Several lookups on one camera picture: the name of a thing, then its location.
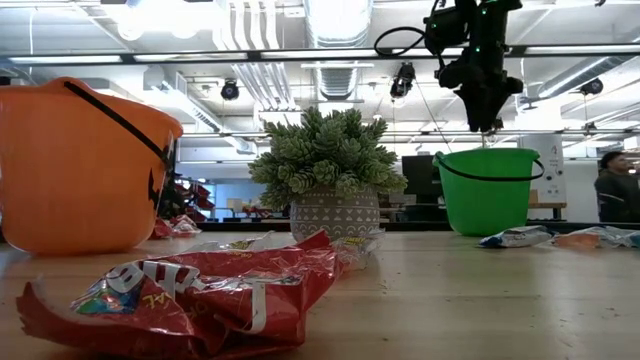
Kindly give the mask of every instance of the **ceiling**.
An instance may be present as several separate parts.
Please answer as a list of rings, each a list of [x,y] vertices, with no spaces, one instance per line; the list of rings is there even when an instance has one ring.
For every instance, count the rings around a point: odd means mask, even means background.
[[[640,35],[640,28],[636,25],[640,1],[609,0],[602,7],[594,7],[591,0],[523,0],[523,3],[523,9],[509,13],[507,42],[512,45],[626,43]],[[376,0],[365,46],[373,46],[375,39],[390,28],[422,27],[423,17],[428,15],[430,7],[429,1]],[[276,33],[281,47],[308,47],[305,18],[299,16],[301,10],[302,0],[276,1]],[[250,14],[247,13],[247,34],[249,18]],[[212,29],[218,24],[206,16],[196,16],[190,21],[197,24],[199,31],[188,39],[179,39],[169,31],[156,29],[145,32],[135,41],[126,41],[118,34],[118,22],[100,6],[99,1],[4,0],[0,1],[0,55],[217,50],[212,41]],[[415,38],[415,34],[399,34],[385,40],[381,45],[401,48],[411,44]],[[528,91],[534,93],[537,86],[582,60],[584,59],[577,57],[511,58],[505,60],[505,69],[512,76],[522,78],[528,86]],[[359,71],[355,95],[357,101],[352,104],[362,111],[365,120],[380,115],[390,123],[390,131],[434,130],[433,120],[437,120],[437,124],[445,131],[467,129],[462,102],[451,90],[439,88],[433,78],[433,72],[438,67],[437,61],[414,61],[416,81],[422,92],[414,87],[401,107],[394,107],[388,94],[390,79],[397,72],[401,62],[374,60],[368,63],[373,67]],[[199,101],[202,108],[214,114],[227,130],[260,130],[260,122],[256,121],[255,100],[242,84],[238,99],[224,101],[220,96],[221,79],[235,77],[230,64],[163,65],[162,68],[167,74],[178,72],[184,76],[189,82],[189,95]],[[285,62],[284,68],[296,105],[305,108],[317,104],[318,91],[312,70],[302,69],[301,63],[295,62]],[[195,126],[196,120],[189,114],[150,96],[148,89],[145,90],[143,86],[143,74],[147,69],[146,65],[120,65],[37,67],[20,70],[27,73],[30,71],[33,78],[39,80],[57,76],[108,79],[126,90],[131,97],[156,106],[179,119],[186,132],[204,131],[201,124]],[[607,114],[627,107],[633,109],[633,106],[640,103],[637,95],[640,93],[638,58],[614,68],[599,78],[604,83],[604,91],[597,96],[584,99],[581,95],[563,94],[550,101],[536,104],[539,108],[545,109],[544,111],[554,114],[551,116],[553,122],[547,121],[549,116],[540,110],[537,110],[537,114],[540,114],[539,121],[536,119],[537,115],[534,115],[526,117],[526,122],[516,122],[519,111],[515,99],[509,99],[501,112],[505,128],[579,129],[586,119],[606,118]],[[204,91],[203,86],[211,90]],[[281,115],[266,118],[270,120],[278,116]],[[601,128],[624,129],[637,125],[640,125],[640,115],[630,111],[629,115],[618,117]],[[611,146],[623,138],[615,135],[602,137],[597,141],[592,139],[565,151],[579,153],[577,148]],[[450,146],[453,146],[454,151],[474,148],[481,144],[481,138],[477,135],[455,136],[448,140],[453,140]],[[581,140],[585,140],[585,137],[580,135],[566,139],[568,142]],[[410,135],[396,135],[387,136],[383,141],[401,155],[415,154],[417,143],[425,143],[421,150],[437,151],[447,148],[442,138],[436,136],[416,138]],[[496,146],[515,146],[516,139],[513,136],[498,136],[489,141],[499,142]],[[259,151],[268,150],[268,142],[258,139],[257,144]],[[255,158],[255,155],[238,155],[223,139],[185,138],[182,140],[182,147],[185,150],[183,154],[199,149],[201,154],[206,153],[210,157],[208,160],[250,161]],[[203,173],[208,177],[216,177],[215,174],[219,173],[222,165],[224,164],[185,163],[183,166],[187,172],[192,172],[194,177],[202,177]],[[233,172],[234,176],[246,176],[246,164],[233,164],[233,168],[242,170],[238,170],[238,173]]]

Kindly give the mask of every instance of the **wooden table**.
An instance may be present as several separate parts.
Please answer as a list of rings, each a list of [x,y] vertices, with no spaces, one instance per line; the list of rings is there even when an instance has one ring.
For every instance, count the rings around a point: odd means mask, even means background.
[[[149,241],[128,254],[64,259],[0,247],[2,358],[100,358],[22,334],[14,299],[38,274],[66,304],[115,264],[248,235],[208,233]],[[367,270],[342,278],[312,308],[306,344],[269,359],[640,358],[640,252],[483,250],[475,243],[451,233],[387,234]]]

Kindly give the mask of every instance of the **black handle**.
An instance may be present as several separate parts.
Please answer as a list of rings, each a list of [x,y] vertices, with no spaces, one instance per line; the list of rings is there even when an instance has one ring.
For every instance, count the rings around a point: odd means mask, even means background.
[[[169,152],[170,148],[165,147],[164,150],[160,149],[158,145],[156,145],[149,137],[142,133],[142,131],[138,130],[132,123],[127,121],[127,119],[123,118],[120,114],[118,114],[115,110],[108,107],[105,103],[98,100],[95,96],[91,95],[89,92],[81,88],[80,86],[70,82],[65,81],[64,87],[71,90],[74,94],[78,95],[84,101],[91,104],[96,109],[100,110],[103,114],[107,115],[113,121],[117,122],[120,126],[122,126],[125,130],[129,131],[131,135],[135,136],[138,140],[140,140],[146,147],[148,147],[154,154],[156,154],[162,163],[165,165],[166,169],[170,169],[172,166],[169,161]]]
[[[444,158],[442,157],[442,154],[440,153],[436,154],[436,159],[438,160],[438,163],[440,164],[440,166],[447,169],[449,172],[456,174],[458,176],[462,176],[467,179],[471,179],[471,180],[493,181],[493,182],[517,182],[517,181],[531,181],[531,180],[539,179],[542,177],[542,175],[544,175],[544,165],[538,159],[534,160],[534,162],[540,167],[542,171],[538,175],[526,176],[526,177],[493,177],[493,176],[472,175],[472,174],[463,173],[462,171],[458,171],[450,167],[449,165],[447,165],[444,162]]]

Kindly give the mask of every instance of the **patterned pot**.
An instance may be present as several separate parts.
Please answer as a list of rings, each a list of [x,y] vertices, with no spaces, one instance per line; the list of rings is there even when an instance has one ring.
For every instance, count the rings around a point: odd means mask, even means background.
[[[330,187],[318,187],[291,204],[291,232],[297,241],[320,229],[335,241],[368,233],[379,225],[378,193],[372,188],[345,199]]]

